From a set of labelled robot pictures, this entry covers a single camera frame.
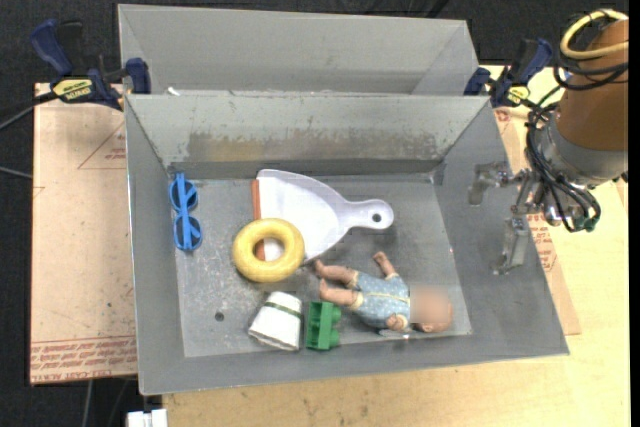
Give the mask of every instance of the doll leg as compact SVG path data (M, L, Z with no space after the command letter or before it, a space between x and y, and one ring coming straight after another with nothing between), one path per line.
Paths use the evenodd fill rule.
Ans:
M343 288L329 288L327 282L322 279L318 287L320 299L337 304L338 306L351 306L356 302L358 293L353 290L345 290Z
M378 251L375 255L373 255L373 259L380 266L380 270L385 276L390 276L392 274L398 274L396 270L391 265L391 262L387 258L387 255L382 251Z
M342 265L325 265L320 260L315 261L314 268L321 278L339 281L343 285L348 285L356 275L353 269Z

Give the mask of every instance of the yellow donut toy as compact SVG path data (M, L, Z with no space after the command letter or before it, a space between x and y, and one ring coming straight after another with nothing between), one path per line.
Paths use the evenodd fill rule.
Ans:
M265 238L282 242L284 252L277 260L258 260L255 245ZM290 276L304 258L304 240L300 230L284 219L258 219L247 224L233 241L233 263L245 278L259 283L274 283Z

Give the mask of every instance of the green toy block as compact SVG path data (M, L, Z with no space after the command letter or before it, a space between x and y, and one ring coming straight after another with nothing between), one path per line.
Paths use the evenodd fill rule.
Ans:
M325 301L309 303L307 315L306 347L317 351L328 351L340 343L340 334L334 325L342 317L338 306Z

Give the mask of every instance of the doll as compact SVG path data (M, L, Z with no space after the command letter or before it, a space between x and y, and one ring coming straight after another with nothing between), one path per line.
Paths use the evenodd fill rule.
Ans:
M412 288L410 299L409 287L387 255L380 251L373 259L385 275L384 279L340 265L324 265L316 260L315 272L322 278L320 299L348 307L365 324L376 329L439 333L449 328L453 308L445 293L429 287ZM346 289L329 288L327 279L342 283Z

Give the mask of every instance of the blue sunglasses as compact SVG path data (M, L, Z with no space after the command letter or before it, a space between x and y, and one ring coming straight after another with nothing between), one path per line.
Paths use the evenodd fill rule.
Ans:
M169 185L171 206L177 212L173 220L173 240L178 249L193 251L202 243L200 223L189 215L189 210L198 204L198 191L193 182L186 180L184 173L176 173Z

